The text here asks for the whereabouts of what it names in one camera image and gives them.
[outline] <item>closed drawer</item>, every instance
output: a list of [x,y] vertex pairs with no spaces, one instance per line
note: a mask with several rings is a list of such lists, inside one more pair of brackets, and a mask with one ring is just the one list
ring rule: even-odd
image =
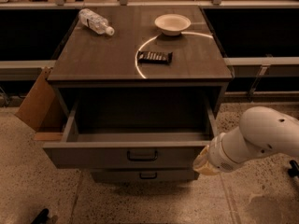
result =
[[199,88],[80,92],[62,141],[44,145],[58,168],[191,170],[216,133],[209,102]]
[[95,182],[146,182],[194,180],[198,174],[192,169],[143,171],[92,171]]

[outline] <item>bowl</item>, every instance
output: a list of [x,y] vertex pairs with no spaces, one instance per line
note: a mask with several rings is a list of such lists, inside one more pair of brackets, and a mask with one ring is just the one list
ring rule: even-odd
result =
[[180,35],[186,30],[191,22],[188,18],[179,14],[165,14],[155,20],[155,24],[165,35]]

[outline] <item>clear water bottle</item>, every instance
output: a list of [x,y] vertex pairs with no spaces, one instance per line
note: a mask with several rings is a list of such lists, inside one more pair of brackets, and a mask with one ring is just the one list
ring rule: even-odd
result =
[[99,35],[101,34],[114,35],[114,29],[109,26],[108,20],[98,15],[97,13],[87,8],[84,8],[79,12],[78,16],[80,21],[84,25],[91,28]]

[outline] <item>floor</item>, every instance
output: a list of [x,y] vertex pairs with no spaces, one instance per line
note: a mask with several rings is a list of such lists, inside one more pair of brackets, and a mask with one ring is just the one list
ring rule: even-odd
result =
[[[298,101],[225,103],[219,130],[231,130],[254,105],[299,119]],[[299,223],[299,180],[287,174],[291,157],[249,161],[193,182],[99,184],[88,171],[57,170],[43,143],[33,140],[35,132],[14,116],[18,106],[11,106],[0,108],[1,224],[31,223],[43,208],[50,210],[47,223],[57,224]]]

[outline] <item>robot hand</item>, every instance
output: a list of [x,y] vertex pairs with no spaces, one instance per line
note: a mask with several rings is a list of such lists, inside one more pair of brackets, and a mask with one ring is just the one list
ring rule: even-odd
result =
[[299,157],[299,120],[258,106],[244,112],[238,127],[216,136],[193,168],[203,175],[232,172],[245,161],[276,153]]

